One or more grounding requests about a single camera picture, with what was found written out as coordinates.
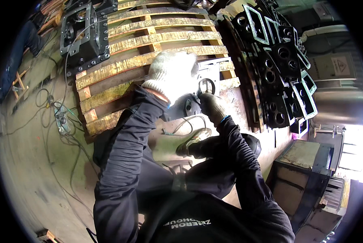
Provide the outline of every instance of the pipe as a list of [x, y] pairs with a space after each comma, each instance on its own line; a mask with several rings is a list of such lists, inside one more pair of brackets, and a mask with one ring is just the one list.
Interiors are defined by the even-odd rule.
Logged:
[[333, 33], [333, 32], [346, 32], [346, 31], [349, 31], [346, 25], [323, 26], [312, 30], [306, 30], [305, 32], [303, 32], [302, 36], [300, 37], [300, 40], [304, 43], [307, 41], [307, 38], [309, 36]]

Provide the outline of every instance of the trousers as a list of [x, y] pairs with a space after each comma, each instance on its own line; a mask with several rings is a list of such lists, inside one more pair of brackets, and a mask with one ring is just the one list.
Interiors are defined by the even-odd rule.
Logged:
[[[113, 130], [105, 131], [94, 142], [93, 160], [101, 168], [105, 165], [99, 164], [102, 160], [100, 152], [106, 151], [106, 153], [109, 153], [112, 143], [115, 141], [116, 134], [114, 133]], [[249, 134], [243, 133], [242, 137], [258, 157], [261, 152], [260, 141]], [[220, 199], [229, 194], [236, 182], [234, 168], [230, 166], [230, 160], [234, 158], [228, 155], [227, 144], [223, 142], [221, 137], [213, 136], [198, 143], [193, 143], [189, 147], [189, 153], [197, 157], [206, 157], [208, 160], [193, 166], [185, 172], [184, 179], [187, 191], [212, 194]], [[153, 208], [157, 204], [157, 199], [171, 191], [173, 182], [174, 176], [155, 162], [152, 150], [149, 146], [146, 146], [143, 150], [141, 172], [136, 187], [138, 211], [145, 213]]]
[[41, 37], [37, 34], [34, 24], [31, 21], [26, 22], [14, 41], [6, 68], [0, 80], [0, 103], [3, 102], [5, 96], [10, 91], [12, 82], [16, 78], [16, 72], [21, 65], [24, 49], [29, 47], [30, 52], [36, 55], [40, 51], [40, 40]]

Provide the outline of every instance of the knee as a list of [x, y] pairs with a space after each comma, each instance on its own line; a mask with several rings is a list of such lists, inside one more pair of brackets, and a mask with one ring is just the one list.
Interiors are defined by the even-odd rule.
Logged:
[[245, 139], [245, 142], [249, 145], [250, 149], [252, 149], [253, 153], [258, 157], [261, 153], [260, 140], [255, 136], [245, 133], [242, 134], [242, 137]]

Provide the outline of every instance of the cylindrical tank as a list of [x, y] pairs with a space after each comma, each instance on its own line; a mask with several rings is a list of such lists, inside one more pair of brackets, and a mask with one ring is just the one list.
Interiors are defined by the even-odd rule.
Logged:
[[316, 89], [315, 124], [363, 125], [363, 90], [354, 87]]

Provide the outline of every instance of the stacked metal castings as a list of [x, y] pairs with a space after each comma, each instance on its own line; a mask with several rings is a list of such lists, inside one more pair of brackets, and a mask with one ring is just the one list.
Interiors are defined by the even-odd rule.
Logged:
[[107, 32], [107, 15], [97, 17], [92, 3], [63, 17], [60, 55], [67, 58], [68, 77], [110, 57]]
[[256, 75], [261, 82], [260, 101], [264, 104], [266, 123], [271, 128], [291, 126], [291, 131], [304, 134], [308, 119], [317, 114], [312, 94], [316, 85], [307, 70], [310, 62], [297, 30], [277, 13], [275, 1], [257, 1], [262, 12], [243, 5], [232, 24], [247, 51], [257, 53]]
[[103, 16], [118, 10], [118, 0], [69, 0], [64, 7], [64, 11], [71, 12], [89, 3], [93, 5], [97, 16]]

